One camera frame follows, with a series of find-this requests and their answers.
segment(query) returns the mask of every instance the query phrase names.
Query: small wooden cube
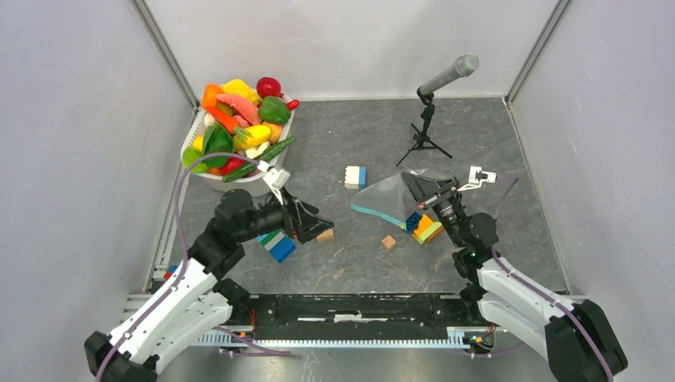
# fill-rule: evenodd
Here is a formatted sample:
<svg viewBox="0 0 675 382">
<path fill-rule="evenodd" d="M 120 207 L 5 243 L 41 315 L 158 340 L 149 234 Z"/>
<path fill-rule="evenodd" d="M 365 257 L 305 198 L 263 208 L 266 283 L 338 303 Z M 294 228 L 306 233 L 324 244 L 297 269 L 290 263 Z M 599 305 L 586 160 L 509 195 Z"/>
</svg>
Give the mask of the small wooden cube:
<svg viewBox="0 0 675 382">
<path fill-rule="evenodd" d="M 317 241 L 327 241 L 332 240 L 335 237 L 332 229 L 324 231 L 321 235 L 317 236 Z"/>
<path fill-rule="evenodd" d="M 387 248 L 387 251 L 391 251 L 392 248 L 396 245 L 396 240 L 391 235 L 387 235 L 384 239 L 382 239 L 382 245 L 384 245 L 385 248 Z"/>
</svg>

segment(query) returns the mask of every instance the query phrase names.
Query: blue block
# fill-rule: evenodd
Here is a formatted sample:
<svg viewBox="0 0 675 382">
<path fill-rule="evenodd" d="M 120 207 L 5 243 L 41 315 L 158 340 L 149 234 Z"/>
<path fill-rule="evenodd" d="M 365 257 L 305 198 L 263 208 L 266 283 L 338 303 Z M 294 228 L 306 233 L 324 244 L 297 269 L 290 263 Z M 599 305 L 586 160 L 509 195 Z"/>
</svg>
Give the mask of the blue block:
<svg viewBox="0 0 675 382">
<path fill-rule="evenodd" d="M 415 231 L 415 228 L 417 228 L 417 226 L 419 225 L 420 220 L 422 220 L 422 215 L 420 215 L 418 212 L 413 212 L 405 220 L 404 231 L 408 234 L 412 234 L 412 232 Z"/>
<path fill-rule="evenodd" d="M 271 250 L 270 255 L 275 258 L 278 263 L 281 263 L 295 251 L 295 244 L 293 240 L 284 237 Z"/>
<path fill-rule="evenodd" d="M 359 167 L 359 189 L 365 188 L 365 166 Z"/>
</svg>

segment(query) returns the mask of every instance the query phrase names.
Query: yellow squash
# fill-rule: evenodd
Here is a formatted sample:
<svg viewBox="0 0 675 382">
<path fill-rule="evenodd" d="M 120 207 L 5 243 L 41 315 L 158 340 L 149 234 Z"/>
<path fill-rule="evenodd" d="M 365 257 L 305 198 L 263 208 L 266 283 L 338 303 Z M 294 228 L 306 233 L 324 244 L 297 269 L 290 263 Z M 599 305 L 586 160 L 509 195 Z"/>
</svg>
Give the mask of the yellow squash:
<svg viewBox="0 0 675 382">
<path fill-rule="evenodd" d="M 269 126 L 253 125 L 245 129 L 251 135 L 244 139 L 239 138 L 239 135 L 234 137 L 234 150 L 246 150 L 252 147 L 260 146 L 267 141 L 272 135 L 272 130 Z"/>
</svg>

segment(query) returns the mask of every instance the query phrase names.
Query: green block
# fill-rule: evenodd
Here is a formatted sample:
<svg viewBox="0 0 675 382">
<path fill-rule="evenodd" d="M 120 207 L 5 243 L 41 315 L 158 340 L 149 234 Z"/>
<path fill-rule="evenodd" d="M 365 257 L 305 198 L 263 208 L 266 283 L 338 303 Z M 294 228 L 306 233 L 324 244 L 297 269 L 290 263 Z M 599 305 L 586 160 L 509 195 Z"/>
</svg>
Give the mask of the green block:
<svg viewBox="0 0 675 382">
<path fill-rule="evenodd" d="M 272 239 L 274 239 L 279 233 L 281 233 L 280 229 L 277 229 L 276 231 L 272 231 L 268 233 L 264 239 L 260 241 L 260 243 L 265 247 L 267 243 L 269 243 Z"/>
</svg>

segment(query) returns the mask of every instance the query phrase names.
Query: tripod stand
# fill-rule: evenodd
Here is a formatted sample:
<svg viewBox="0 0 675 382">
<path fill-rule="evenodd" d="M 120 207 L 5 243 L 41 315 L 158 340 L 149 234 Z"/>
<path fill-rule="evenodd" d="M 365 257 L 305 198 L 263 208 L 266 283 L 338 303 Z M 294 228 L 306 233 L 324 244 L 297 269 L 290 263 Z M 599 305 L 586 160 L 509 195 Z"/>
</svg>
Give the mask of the tripod stand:
<svg viewBox="0 0 675 382">
<path fill-rule="evenodd" d="M 415 129 L 415 133 L 412 135 L 412 138 L 415 139 L 415 143 L 412 145 L 410 150 L 408 150 L 408 152 L 405 153 L 405 155 L 401 158 L 401 160 L 398 163 L 396 163 L 396 167 L 398 167 L 401 164 L 401 162 L 408 156 L 408 154 L 410 154 L 412 151 L 415 150 L 437 149 L 438 151 L 445 154 L 448 158 L 452 158 L 452 155 L 448 154 L 447 151 L 445 151 L 439 145 L 435 144 L 434 141 L 432 141 L 431 138 L 429 138 L 429 135 L 427 135 L 427 131 L 429 130 L 429 126 L 431 125 L 431 118 L 434 116 L 435 111 L 434 93 L 429 93 L 429 95 L 422 95 L 422 93 L 419 92 L 419 89 L 417 89 L 417 96 L 419 97 L 419 99 L 422 100 L 422 103 L 426 105 L 426 107 L 422 111 L 422 114 L 419 115 L 420 117 L 422 117 L 422 120 L 424 121 L 422 125 L 422 130 L 418 129 L 414 123 L 410 124 L 410 126 L 412 126 L 412 128 Z M 429 143 L 431 146 L 425 146 L 424 143 Z"/>
</svg>

